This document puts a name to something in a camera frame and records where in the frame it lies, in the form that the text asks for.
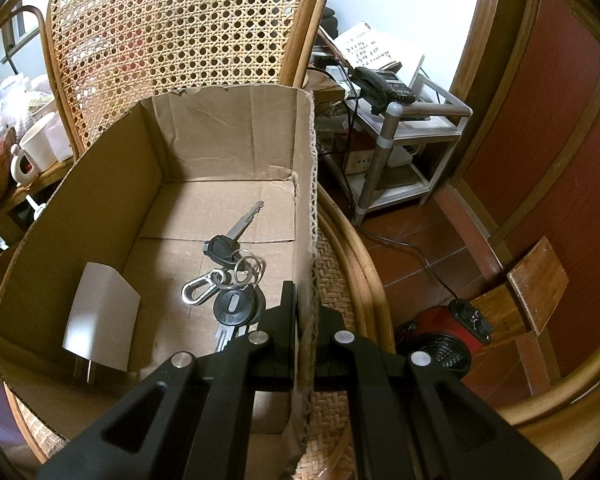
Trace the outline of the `black keys with carabiner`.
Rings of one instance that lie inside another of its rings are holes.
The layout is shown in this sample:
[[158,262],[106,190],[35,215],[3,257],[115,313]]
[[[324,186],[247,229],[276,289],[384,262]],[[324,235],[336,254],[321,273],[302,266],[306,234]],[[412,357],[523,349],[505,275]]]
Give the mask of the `black keys with carabiner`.
[[212,314],[218,323],[215,352],[221,352],[234,339],[248,333],[260,321],[266,306],[260,289],[265,261],[241,248],[239,243],[263,206],[262,200],[258,200],[226,234],[215,235],[204,242],[202,252],[216,268],[181,288],[181,300],[186,306],[202,306],[212,301]]

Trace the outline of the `white wall charger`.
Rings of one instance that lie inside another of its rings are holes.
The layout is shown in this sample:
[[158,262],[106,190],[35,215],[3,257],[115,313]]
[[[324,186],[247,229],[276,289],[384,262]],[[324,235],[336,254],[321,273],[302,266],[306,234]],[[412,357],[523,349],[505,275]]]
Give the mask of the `white wall charger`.
[[84,266],[69,313],[62,348],[86,362],[93,385],[98,366],[126,372],[140,294],[112,266]]

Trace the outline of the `brown cardboard box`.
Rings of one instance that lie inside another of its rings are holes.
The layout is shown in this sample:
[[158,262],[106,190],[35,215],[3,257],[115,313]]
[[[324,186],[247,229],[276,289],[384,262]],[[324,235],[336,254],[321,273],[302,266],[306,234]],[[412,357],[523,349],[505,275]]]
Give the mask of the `brown cardboard box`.
[[[182,286],[210,269],[202,244],[258,200],[242,237],[266,262],[262,289],[299,294],[298,376],[254,409],[258,477],[294,469],[310,433],[317,333],[316,148],[309,92],[276,84],[207,87],[136,104],[85,152],[18,247],[0,287],[0,372],[51,430],[72,438],[170,354],[212,349],[208,307]],[[140,294],[129,367],[96,389],[71,380],[62,348],[84,266],[119,271]]]

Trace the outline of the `red black fan heater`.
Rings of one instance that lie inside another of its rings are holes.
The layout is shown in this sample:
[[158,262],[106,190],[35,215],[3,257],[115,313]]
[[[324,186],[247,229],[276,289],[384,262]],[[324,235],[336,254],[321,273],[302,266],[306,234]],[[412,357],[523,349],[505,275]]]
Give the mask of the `red black fan heater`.
[[394,330],[396,353],[410,356],[423,351],[458,379],[472,360],[492,341],[493,328],[468,300],[453,299],[445,306],[423,310]]

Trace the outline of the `small wooden stool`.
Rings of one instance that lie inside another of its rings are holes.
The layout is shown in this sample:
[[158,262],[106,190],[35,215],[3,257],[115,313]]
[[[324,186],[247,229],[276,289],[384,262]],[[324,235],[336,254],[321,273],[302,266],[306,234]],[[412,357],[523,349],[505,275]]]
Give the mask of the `small wooden stool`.
[[506,274],[506,281],[471,303],[493,328],[490,346],[505,344],[547,326],[569,284],[554,247],[543,236]]

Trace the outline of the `grey metal side shelf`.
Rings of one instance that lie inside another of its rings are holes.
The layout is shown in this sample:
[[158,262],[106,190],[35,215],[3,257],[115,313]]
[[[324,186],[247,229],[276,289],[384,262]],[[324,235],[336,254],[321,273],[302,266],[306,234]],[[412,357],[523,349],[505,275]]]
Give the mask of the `grey metal side shelf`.
[[[352,200],[354,226],[360,226],[371,211],[409,200],[426,202],[471,118],[472,109],[467,104],[435,84],[423,72],[413,76],[411,89],[416,96],[414,103],[392,102],[380,115],[373,114],[370,103],[362,98],[344,102],[353,122],[375,141],[366,170],[362,174],[340,176],[341,184]],[[442,144],[444,151],[431,177],[426,178],[414,164],[413,157],[429,144]],[[410,156],[399,168],[399,183],[390,188],[382,175],[396,148],[404,148]]]

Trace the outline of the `wooden side table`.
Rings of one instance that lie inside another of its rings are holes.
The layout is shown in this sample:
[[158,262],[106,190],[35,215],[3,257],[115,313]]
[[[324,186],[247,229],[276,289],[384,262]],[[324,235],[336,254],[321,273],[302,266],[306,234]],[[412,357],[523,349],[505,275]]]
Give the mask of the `wooden side table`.
[[0,203],[0,235],[7,245],[21,240],[28,229],[22,220],[17,219],[14,209],[22,204],[27,196],[33,196],[50,185],[60,182],[72,166],[72,159],[56,162],[25,188],[17,186],[6,193]]

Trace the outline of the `white tissue box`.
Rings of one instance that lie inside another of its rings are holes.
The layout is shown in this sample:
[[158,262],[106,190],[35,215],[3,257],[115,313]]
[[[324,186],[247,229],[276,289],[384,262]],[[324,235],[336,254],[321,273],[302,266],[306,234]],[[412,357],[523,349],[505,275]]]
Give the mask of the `white tissue box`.
[[46,119],[43,131],[58,162],[73,158],[71,143],[59,114],[57,112],[47,113],[43,119]]

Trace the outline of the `cream ceramic mug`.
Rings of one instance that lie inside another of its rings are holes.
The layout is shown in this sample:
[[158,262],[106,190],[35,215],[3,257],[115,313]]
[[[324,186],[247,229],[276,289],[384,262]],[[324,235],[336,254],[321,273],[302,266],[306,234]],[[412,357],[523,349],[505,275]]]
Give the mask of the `cream ceramic mug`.
[[56,113],[44,115],[27,130],[20,142],[10,149],[10,173],[19,186],[29,185],[39,174],[57,162],[46,134],[46,128],[56,118]]

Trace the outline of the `black desk telephone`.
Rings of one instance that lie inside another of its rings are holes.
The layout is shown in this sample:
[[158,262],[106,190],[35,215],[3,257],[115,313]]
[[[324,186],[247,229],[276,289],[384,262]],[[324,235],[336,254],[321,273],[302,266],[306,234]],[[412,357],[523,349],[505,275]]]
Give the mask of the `black desk telephone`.
[[352,81],[360,87],[360,95],[374,115],[384,114],[391,103],[411,105],[417,101],[414,91],[388,70],[355,67]]

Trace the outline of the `clear plastic bag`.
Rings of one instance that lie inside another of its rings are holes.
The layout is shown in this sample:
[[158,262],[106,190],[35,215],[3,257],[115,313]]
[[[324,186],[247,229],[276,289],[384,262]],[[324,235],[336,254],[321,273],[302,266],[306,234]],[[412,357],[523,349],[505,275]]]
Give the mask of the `clear plastic bag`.
[[6,150],[7,131],[14,130],[18,142],[34,124],[33,114],[53,98],[47,75],[12,75],[0,84],[0,154]]

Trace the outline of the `handwritten paper notebook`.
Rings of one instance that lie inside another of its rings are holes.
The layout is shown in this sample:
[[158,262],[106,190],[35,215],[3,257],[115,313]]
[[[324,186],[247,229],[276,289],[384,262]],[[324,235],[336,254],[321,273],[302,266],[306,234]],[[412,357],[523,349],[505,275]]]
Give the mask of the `handwritten paper notebook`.
[[334,39],[334,44],[353,68],[382,70],[402,62],[391,38],[364,21],[342,32]]

